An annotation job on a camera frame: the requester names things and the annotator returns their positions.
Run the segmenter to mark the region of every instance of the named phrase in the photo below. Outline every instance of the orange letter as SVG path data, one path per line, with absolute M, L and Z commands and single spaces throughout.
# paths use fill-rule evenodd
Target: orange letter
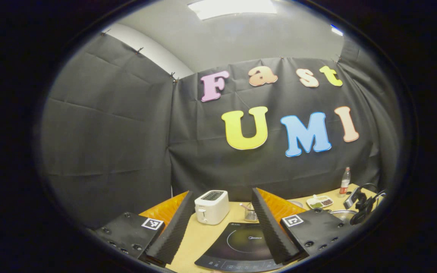
M 250 76 L 249 83 L 252 86 L 274 83 L 278 80 L 278 76 L 274 75 L 269 67 L 254 67 L 248 75 Z
M 352 142 L 354 140 L 357 140 L 359 134 L 357 131 L 355 131 L 354 123 L 352 122 L 352 118 L 350 117 L 350 108 L 338 107 L 337 109 L 335 109 L 335 114 L 340 116 L 341 123 L 343 124 L 343 130 L 345 131 L 343 140 L 345 142 Z
M 313 73 L 309 69 L 298 69 L 296 75 L 299 76 L 301 83 L 309 88 L 316 88 L 319 82 L 314 78 Z

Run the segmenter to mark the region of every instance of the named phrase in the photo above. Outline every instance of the pink letter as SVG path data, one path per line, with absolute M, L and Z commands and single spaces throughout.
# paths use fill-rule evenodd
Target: pink letter
M 354 140 L 357 140 L 359 134 L 355 130 L 352 117 L 350 116 L 350 108 L 338 107 L 337 109 L 335 109 L 335 114 L 340 116 L 341 123 L 343 124 L 343 130 L 345 131 L 345 135 L 343 136 L 343 141 L 352 142 Z
M 203 97 L 201 97 L 202 102 L 208 102 L 209 100 L 216 100 L 220 98 L 220 93 L 215 90 L 223 90 L 225 88 L 225 82 L 223 78 L 228 78 L 229 72 L 222 71 L 208 76 L 203 76 L 200 80 L 203 82 Z

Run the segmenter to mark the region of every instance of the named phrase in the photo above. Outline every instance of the white tray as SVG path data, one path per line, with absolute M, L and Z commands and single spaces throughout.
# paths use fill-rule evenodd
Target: white tray
M 317 204 L 318 202 L 319 203 L 324 202 L 326 200 L 330 200 L 331 203 L 328 205 L 321 204 L 321 206 L 319 206 L 318 209 L 322 209 L 323 207 L 333 205 L 333 200 L 330 197 L 326 195 L 316 196 L 315 194 L 313 194 L 313 198 L 307 200 L 307 204 L 311 209 L 316 209 L 315 207 L 312 207 L 312 205 Z

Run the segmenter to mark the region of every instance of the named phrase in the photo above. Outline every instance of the bottle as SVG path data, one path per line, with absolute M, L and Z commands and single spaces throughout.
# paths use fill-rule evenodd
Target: bottle
M 341 186 L 340 186 L 340 197 L 345 197 L 345 194 L 347 193 L 348 184 L 350 184 L 350 167 L 348 166 L 345 168 L 345 173 L 343 173 L 343 177 L 341 179 Z

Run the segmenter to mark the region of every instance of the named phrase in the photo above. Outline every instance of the letter u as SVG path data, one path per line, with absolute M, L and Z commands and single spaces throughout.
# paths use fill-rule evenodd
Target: letter u
M 267 140 L 266 124 L 267 107 L 253 107 L 249 114 L 254 116 L 256 134 L 252 138 L 245 138 L 242 135 L 241 117 L 242 111 L 231 111 L 222 115 L 225 121 L 225 135 L 230 146 L 238 150 L 255 149 L 264 144 Z

